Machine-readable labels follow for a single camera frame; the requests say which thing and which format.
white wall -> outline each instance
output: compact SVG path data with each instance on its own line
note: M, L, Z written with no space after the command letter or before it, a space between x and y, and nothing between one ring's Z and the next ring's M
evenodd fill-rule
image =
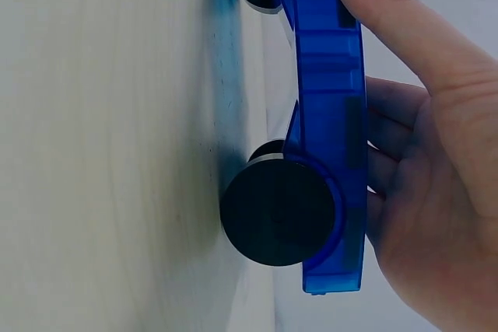
M423 0L446 16L468 37L498 57L498 0ZM279 95L292 74L289 45L278 18L264 18L263 25L270 138L285 134L286 103ZM369 75L417 83L417 78L370 33L365 32L366 72ZM366 249L363 288L354 294L308 296L300 288L300 266L277 269L275 304L279 332L399 331L432 332L436 329L406 307L384 280L370 244Z

blue plastic toy car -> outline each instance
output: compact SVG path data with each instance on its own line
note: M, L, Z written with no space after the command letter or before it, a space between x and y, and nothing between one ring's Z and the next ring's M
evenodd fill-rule
M246 257L302 263L303 290L357 291L366 226L366 92L360 24L340 0L247 0L286 14L298 97L286 139L257 149L220 202Z

blue translucent plastic body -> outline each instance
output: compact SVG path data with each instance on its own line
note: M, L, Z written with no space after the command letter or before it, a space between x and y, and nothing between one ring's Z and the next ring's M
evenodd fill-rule
M298 76L284 157L318 170L335 199L335 227L320 253L303 262L303 290L357 291L367 193L360 24L339 0L281 2L294 32Z

white wooden surface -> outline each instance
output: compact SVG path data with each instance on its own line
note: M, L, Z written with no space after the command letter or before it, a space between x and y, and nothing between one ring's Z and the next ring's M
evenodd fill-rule
M217 211L266 136L260 16L234 0L0 9L0 331L273 331L271 271Z

hand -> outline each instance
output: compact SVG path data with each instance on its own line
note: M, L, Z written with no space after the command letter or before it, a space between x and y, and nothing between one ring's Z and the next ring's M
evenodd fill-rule
M420 78L367 79L368 237L435 326L498 330L498 62L418 0L342 0Z

